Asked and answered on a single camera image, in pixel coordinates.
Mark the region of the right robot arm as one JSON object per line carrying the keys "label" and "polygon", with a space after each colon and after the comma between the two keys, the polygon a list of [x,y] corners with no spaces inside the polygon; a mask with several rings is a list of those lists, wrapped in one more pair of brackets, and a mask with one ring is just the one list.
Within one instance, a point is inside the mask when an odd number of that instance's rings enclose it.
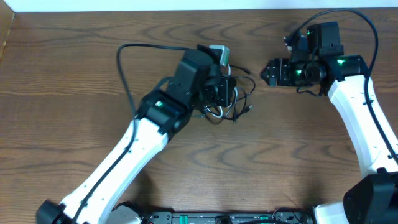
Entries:
{"label": "right robot arm", "polygon": [[261,72],[269,86],[320,85],[348,130],[361,180],[340,202],[317,205],[315,223],[397,223],[397,138],[366,78],[362,56],[345,55],[337,22],[307,27],[289,43],[290,58],[270,60]]}

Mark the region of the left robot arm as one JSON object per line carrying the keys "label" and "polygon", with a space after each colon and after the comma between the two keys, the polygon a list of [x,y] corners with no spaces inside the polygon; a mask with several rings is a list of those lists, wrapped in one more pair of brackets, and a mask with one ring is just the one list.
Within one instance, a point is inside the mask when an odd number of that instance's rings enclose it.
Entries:
{"label": "left robot arm", "polygon": [[236,80],[222,72],[229,67],[226,46],[198,45],[182,51],[174,76],[161,79],[138,108],[131,108],[132,121],[115,148],[59,204],[46,200],[37,210],[37,223],[142,223],[144,217],[118,203],[119,198],[188,124],[194,110],[204,113],[207,106],[229,106],[236,86]]}

